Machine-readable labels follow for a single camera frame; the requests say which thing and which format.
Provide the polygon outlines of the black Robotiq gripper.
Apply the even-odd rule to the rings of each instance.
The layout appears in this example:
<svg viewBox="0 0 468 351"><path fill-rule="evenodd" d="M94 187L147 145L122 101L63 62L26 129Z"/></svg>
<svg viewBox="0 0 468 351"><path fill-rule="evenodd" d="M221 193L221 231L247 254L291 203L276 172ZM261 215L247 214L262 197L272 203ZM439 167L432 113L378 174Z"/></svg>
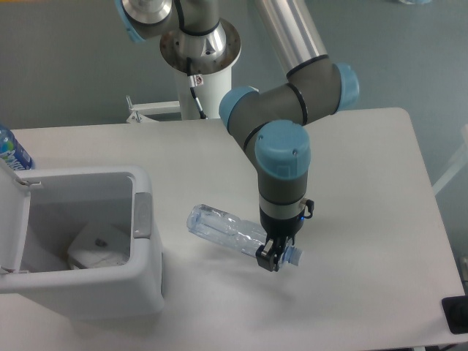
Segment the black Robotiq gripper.
<svg viewBox="0 0 468 351"><path fill-rule="evenodd" d="M289 219L276 219L260 210L260 224L267 233L266 242L256 253L257 264L270 272L281 268L287 243L295 245L295 236L303 227L304 210Z"/></svg>

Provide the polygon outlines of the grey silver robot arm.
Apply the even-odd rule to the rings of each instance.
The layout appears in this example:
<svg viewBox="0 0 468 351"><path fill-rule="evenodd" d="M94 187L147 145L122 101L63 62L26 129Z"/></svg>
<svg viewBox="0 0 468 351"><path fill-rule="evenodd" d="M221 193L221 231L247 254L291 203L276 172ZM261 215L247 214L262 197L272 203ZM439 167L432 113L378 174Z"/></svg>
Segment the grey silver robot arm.
<svg viewBox="0 0 468 351"><path fill-rule="evenodd" d="M233 87L241 39L220 16L217 1L117 1L115 6L132 41L160 39L182 119L220 119L257 171L265 237L250 254L268 271L297 263L295 235L314 210L306 197L311 151L305 126L358 99L355 72L329 59L303 1L256 2L287 78L264 93Z"/></svg>

